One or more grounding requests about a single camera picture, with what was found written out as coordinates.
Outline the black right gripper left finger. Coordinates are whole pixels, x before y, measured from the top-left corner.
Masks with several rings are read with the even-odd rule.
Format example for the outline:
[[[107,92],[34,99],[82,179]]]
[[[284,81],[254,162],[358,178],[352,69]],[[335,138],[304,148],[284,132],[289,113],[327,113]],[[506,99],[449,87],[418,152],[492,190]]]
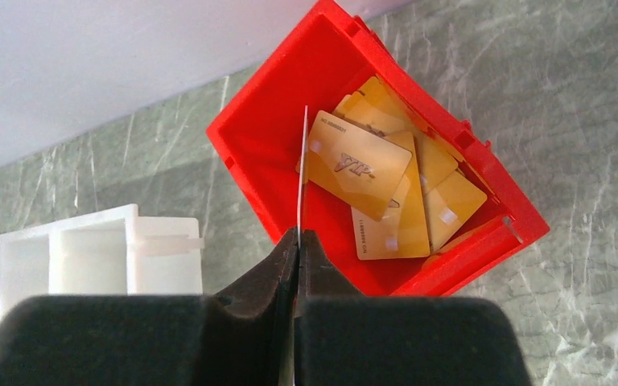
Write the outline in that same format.
[[[292,385],[299,234],[217,294],[38,296],[0,325],[0,385]]]

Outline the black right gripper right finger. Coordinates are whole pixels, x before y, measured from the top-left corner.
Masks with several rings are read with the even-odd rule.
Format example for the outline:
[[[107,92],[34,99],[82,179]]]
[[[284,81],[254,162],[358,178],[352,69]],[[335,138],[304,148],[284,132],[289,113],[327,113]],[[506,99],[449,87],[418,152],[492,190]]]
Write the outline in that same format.
[[[362,294],[302,233],[297,385],[528,385],[513,326],[494,302]]]

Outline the gold vip card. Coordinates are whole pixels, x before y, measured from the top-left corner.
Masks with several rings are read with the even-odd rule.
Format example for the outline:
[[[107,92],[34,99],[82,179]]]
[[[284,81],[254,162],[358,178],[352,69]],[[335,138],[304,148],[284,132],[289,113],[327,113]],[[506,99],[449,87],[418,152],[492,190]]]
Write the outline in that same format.
[[[309,131],[308,122],[308,106],[304,106],[303,110],[303,131],[302,142],[299,159],[299,183],[298,183],[298,195],[297,195],[297,244],[298,250],[302,250],[302,234],[303,234],[303,213],[304,213],[304,197],[305,197],[305,174],[306,174],[306,156],[307,156],[307,136]]]

